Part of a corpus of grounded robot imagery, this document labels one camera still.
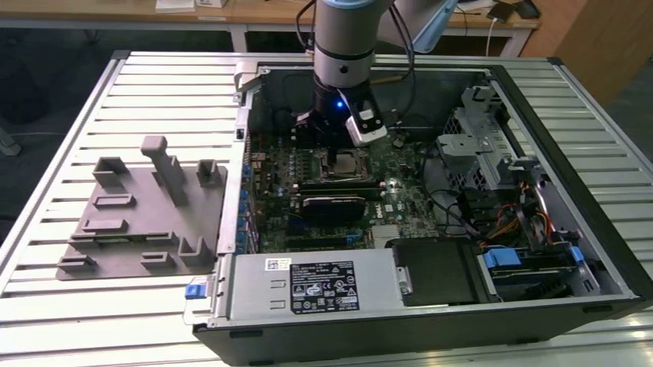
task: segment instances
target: desk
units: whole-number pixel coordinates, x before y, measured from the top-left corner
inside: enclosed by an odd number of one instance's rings
[[[249,31],[293,32],[297,12],[305,2],[297,0],[230,0],[225,8],[196,7],[195,12],[156,14],[156,0],[3,0],[0,28],[120,29],[150,31],[227,31],[235,52],[247,52]],[[301,20],[310,30],[313,12]],[[454,14],[448,36],[486,37],[490,20],[485,15]],[[538,20],[517,14],[506,24],[496,24],[493,37],[508,37],[501,56],[517,57],[540,26]]]
[[[309,61],[306,55],[138,53],[111,60],[71,131],[0,247],[0,365],[3,367],[150,365],[227,367],[184,325],[184,285],[192,276],[58,281],[98,157],[143,164],[143,136],[168,137],[182,164],[231,155],[214,146],[234,132],[239,62]],[[379,64],[405,63],[378,56]],[[418,66],[488,63],[477,57],[419,57]],[[493,58],[504,65],[645,268],[653,269],[653,167],[565,67],[545,59]],[[120,96],[130,106],[115,104]],[[532,151],[524,134],[516,138]],[[542,343],[307,362],[305,367],[484,365],[646,365],[651,312],[585,325]]]

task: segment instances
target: warning label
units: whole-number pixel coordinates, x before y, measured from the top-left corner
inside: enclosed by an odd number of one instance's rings
[[[293,312],[359,310],[354,261],[290,265]]]

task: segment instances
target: black cable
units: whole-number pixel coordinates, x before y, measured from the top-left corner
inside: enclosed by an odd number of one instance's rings
[[[315,2],[317,0],[311,0],[306,5],[305,7],[299,10],[299,12],[297,13],[297,16],[295,16],[295,32],[297,32],[297,39],[302,45],[302,47],[307,48],[307,44],[306,44],[306,41],[305,41],[305,37],[302,36],[302,31],[299,29],[299,19],[302,18],[302,15],[305,15],[305,13],[309,11],[310,7],[315,5]]]
[[[318,4],[314,6],[314,22],[310,25],[310,45],[315,47],[315,18],[318,17]]]
[[[462,11],[462,18],[465,19],[465,37],[468,37],[468,12],[465,10],[462,10],[461,6],[457,5],[457,8],[460,11]]]
[[[0,220],[6,222],[15,222],[19,219],[18,216],[12,216],[11,214],[0,214]]]
[[[401,79],[406,79],[406,77],[410,76],[410,95],[409,104],[406,105],[403,112],[399,114],[401,120],[413,108],[413,104],[415,103],[415,95],[418,94],[418,77],[415,75],[415,47],[413,45],[413,37],[410,36],[409,26],[406,25],[406,21],[401,16],[399,9],[397,9],[397,5],[394,4],[390,7],[390,16],[393,23],[395,24],[397,30],[401,34],[401,40],[405,43],[406,52],[409,54],[409,71]]]
[[[402,80],[406,80],[406,78],[410,76],[410,73],[414,71],[414,56],[415,55],[413,53],[413,48],[410,47],[410,44],[409,44],[409,41],[411,41],[410,40],[410,34],[409,34],[409,38],[406,38],[405,31],[401,27],[401,22],[399,22],[401,13],[397,10],[397,7],[394,6],[394,4],[390,7],[390,17],[391,17],[391,22],[394,23],[395,28],[397,28],[397,33],[399,33],[401,42],[405,45],[406,57],[409,58],[409,71],[406,71],[406,74],[401,77]]]

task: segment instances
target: red wire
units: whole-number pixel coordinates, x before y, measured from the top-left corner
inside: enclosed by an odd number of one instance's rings
[[[517,204],[516,204],[516,203],[513,203],[513,204],[506,204],[506,205],[504,205],[504,206],[501,207],[500,212],[497,213],[497,226],[500,226],[500,225],[501,225],[501,216],[504,215],[504,211],[505,211],[508,208],[510,208],[510,207],[513,207],[513,206],[516,206],[516,205],[517,205]]]

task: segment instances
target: metal table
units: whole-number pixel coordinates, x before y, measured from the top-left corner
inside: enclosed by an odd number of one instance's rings
[[[184,325],[192,277],[63,282],[56,263],[94,188],[102,156],[143,165],[140,140],[164,134],[182,163],[230,164],[241,61],[306,62],[303,55],[116,52],[0,248],[0,366],[221,366]],[[403,62],[378,57],[378,62]],[[422,57],[426,63],[488,63]],[[644,267],[653,270],[653,165],[565,67],[492,59],[508,68]],[[529,151],[524,135],[517,139]],[[653,316],[584,326],[544,343],[341,359],[303,365],[649,365]]]

